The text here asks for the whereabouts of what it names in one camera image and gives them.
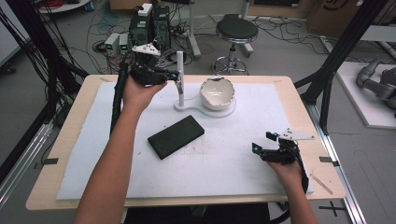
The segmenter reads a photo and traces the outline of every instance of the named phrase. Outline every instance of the human hand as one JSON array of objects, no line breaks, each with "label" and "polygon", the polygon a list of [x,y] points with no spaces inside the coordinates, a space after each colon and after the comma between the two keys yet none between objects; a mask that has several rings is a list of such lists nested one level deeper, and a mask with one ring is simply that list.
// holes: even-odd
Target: human hand
[{"label": "human hand", "polygon": [[128,76],[122,95],[123,108],[134,108],[142,112],[149,106],[154,95],[165,86],[166,82],[162,85],[144,87],[134,81],[131,76]]},{"label": "human hand", "polygon": [[268,162],[268,165],[276,172],[277,178],[285,190],[302,188],[302,174],[300,165],[295,161],[291,164]]}]

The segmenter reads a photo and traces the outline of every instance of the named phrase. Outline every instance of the cardboard box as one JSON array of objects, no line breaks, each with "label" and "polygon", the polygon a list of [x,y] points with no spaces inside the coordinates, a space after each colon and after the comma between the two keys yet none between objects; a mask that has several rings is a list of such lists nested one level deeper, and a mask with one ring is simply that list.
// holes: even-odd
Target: cardboard box
[{"label": "cardboard box", "polygon": [[264,6],[251,3],[247,14],[249,16],[304,19],[308,12],[303,12],[298,7]]},{"label": "cardboard box", "polygon": [[339,37],[359,7],[356,1],[316,0],[306,20],[308,33]]},{"label": "cardboard box", "polygon": [[300,0],[298,8],[302,12],[309,13],[314,6],[315,0]]},{"label": "cardboard box", "polygon": [[[387,4],[382,8],[382,10],[379,12],[378,16],[375,18],[374,23],[378,24],[384,15],[388,13],[388,11],[391,9],[394,1],[388,1]],[[388,14],[388,16],[382,21],[382,24],[387,24],[391,22],[394,18],[396,17],[396,7]]]},{"label": "cardboard box", "polygon": [[111,9],[132,9],[141,7],[144,3],[151,3],[150,0],[110,0]]}]

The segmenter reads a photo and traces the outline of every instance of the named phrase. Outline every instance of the forearm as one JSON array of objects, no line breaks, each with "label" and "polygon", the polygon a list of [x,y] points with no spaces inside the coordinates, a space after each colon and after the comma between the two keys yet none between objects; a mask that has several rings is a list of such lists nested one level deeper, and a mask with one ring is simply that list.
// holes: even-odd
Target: forearm
[{"label": "forearm", "polygon": [[139,110],[122,110],[78,205],[76,223],[120,223],[139,117]]},{"label": "forearm", "polygon": [[318,223],[309,201],[306,199],[303,188],[300,186],[286,188],[290,207],[290,220],[292,224]]}]

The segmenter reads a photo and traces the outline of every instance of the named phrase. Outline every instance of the stool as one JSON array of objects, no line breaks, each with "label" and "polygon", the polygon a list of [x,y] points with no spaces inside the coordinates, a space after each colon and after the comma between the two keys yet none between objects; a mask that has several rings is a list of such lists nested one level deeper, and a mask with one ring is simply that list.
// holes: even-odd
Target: stool
[{"label": "stool", "polygon": [[228,72],[230,75],[233,71],[249,75],[247,66],[239,59],[234,57],[236,44],[246,44],[256,39],[259,29],[250,21],[239,18],[227,18],[219,21],[216,26],[216,34],[223,40],[232,43],[228,56],[217,58],[212,63],[213,71],[216,75],[222,72]]}]

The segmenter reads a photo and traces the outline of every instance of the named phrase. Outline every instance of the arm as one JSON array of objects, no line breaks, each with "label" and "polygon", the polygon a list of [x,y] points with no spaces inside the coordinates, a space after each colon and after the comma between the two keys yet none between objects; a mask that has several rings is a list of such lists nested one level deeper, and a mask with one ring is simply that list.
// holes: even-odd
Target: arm
[{"label": "arm", "polygon": [[282,165],[268,162],[277,174],[289,200],[290,219],[292,224],[318,223],[311,205],[305,197],[301,183],[301,169],[297,162]]},{"label": "arm", "polygon": [[122,97],[123,109],[92,171],[78,205],[75,223],[120,223],[131,174],[137,122],[154,94],[163,87],[145,88],[128,77]]}]

